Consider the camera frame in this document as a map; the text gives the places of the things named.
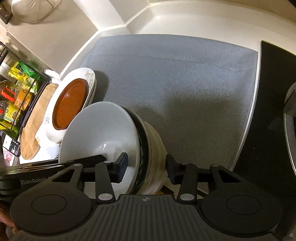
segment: screw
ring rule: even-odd
[[[98,196],[98,199],[101,201],[109,201],[113,198],[113,195],[110,193],[102,193]]]
[[[180,195],[180,199],[182,201],[192,201],[194,199],[194,196],[190,193],[183,193],[182,195]]]

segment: finger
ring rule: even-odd
[[[12,232],[13,232],[13,234],[16,234],[18,232],[18,229],[16,227],[13,227]]]
[[[0,203],[0,222],[6,224],[7,226],[15,227],[9,213],[9,207],[3,203]]]

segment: person's hand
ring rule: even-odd
[[[17,228],[15,227],[9,213],[9,207],[0,203],[0,241],[8,240],[6,235],[6,226],[12,227],[13,234],[17,232]]]

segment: logo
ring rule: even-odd
[[[21,183],[23,184],[23,185],[25,185],[25,184],[33,184],[33,183],[40,183],[40,182],[42,182],[42,181],[44,181],[45,179],[47,179],[46,177],[44,177],[44,178],[33,178],[33,179],[31,179],[31,180],[21,180]]]
[[[49,123],[49,114],[47,114],[47,117],[45,117],[44,119],[44,124],[48,124]]]
[[[144,202],[148,202],[148,201],[150,201],[151,199],[148,198],[148,197],[145,197],[145,198],[143,198],[142,200],[143,200]]]

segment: bowl rim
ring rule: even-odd
[[[136,126],[136,129],[138,131],[139,140],[140,140],[140,145],[141,145],[140,149],[142,148],[141,155],[143,155],[143,157],[144,157],[143,159],[141,159],[141,157],[140,157],[140,163],[139,163],[137,177],[135,180],[135,184],[133,185],[131,193],[130,193],[130,194],[140,194],[143,184],[145,183],[145,181],[148,177],[148,173],[149,173],[149,169],[150,169],[150,164],[151,164],[151,158],[150,158],[151,148],[150,148],[150,146],[151,146],[151,144],[148,140],[147,130],[146,130],[143,120],[131,109],[124,107],[124,106],[122,106],[122,108],[124,108],[127,111],[127,113],[130,115],[130,117],[132,118],[132,120]]]

